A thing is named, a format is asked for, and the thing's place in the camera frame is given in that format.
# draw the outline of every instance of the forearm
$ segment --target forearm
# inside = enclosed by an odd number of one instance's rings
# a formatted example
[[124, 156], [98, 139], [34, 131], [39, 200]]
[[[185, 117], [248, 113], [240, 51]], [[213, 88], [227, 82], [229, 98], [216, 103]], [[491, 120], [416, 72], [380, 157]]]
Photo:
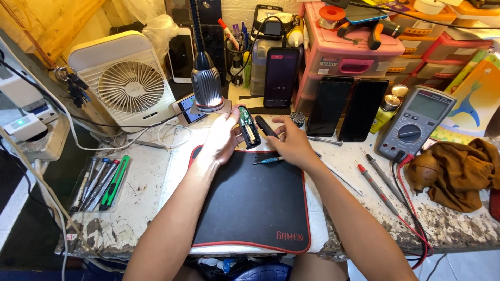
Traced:
[[320, 161], [307, 169], [349, 258], [368, 280], [417, 280], [385, 228]]
[[198, 217], [217, 168], [213, 161], [198, 155], [141, 236], [124, 281], [174, 278], [190, 252]]

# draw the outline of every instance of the green utility knife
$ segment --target green utility knife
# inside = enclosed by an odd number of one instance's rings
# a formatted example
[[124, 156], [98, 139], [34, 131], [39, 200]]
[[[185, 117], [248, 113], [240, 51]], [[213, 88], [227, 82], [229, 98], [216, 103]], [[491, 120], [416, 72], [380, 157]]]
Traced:
[[127, 171], [127, 165], [129, 164], [130, 156], [125, 155], [121, 160], [118, 168], [116, 168], [116, 173], [114, 174], [113, 179], [109, 183], [109, 186], [102, 196], [102, 201], [99, 206], [99, 211], [106, 211], [110, 208], [113, 203], [113, 199], [117, 196], [118, 188], [122, 183], [125, 172]]

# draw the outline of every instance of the blue screwdriver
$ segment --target blue screwdriver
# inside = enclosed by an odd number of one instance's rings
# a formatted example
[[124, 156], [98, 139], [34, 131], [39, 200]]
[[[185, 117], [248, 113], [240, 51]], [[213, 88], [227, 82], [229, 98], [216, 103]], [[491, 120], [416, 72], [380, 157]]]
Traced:
[[257, 163], [253, 163], [252, 165], [257, 165], [257, 164], [269, 164], [269, 163], [274, 163], [274, 162], [278, 162], [278, 161], [281, 161], [283, 160], [283, 156], [280, 156], [280, 157], [273, 157], [273, 158], [269, 158], [269, 159], [266, 159], [266, 160], [262, 160], [260, 162], [257, 162]]

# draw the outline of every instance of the yellow board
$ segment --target yellow board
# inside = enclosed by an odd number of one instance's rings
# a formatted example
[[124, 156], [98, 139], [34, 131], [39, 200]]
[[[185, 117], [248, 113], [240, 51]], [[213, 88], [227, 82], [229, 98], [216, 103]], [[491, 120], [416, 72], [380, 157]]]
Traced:
[[489, 61], [481, 61], [453, 92], [455, 106], [430, 137], [462, 144], [484, 137], [500, 106], [499, 77], [500, 69]]

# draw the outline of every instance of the desk lamp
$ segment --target desk lamp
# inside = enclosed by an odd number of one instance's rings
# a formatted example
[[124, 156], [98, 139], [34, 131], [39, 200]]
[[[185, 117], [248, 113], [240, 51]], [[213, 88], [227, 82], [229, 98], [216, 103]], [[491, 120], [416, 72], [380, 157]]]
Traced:
[[197, 0], [189, 0], [189, 8], [191, 9], [194, 43], [196, 44], [194, 67], [191, 71], [192, 89], [196, 102], [189, 113], [228, 113], [231, 111], [231, 101], [223, 98], [219, 71], [214, 67], [212, 59], [205, 51]]

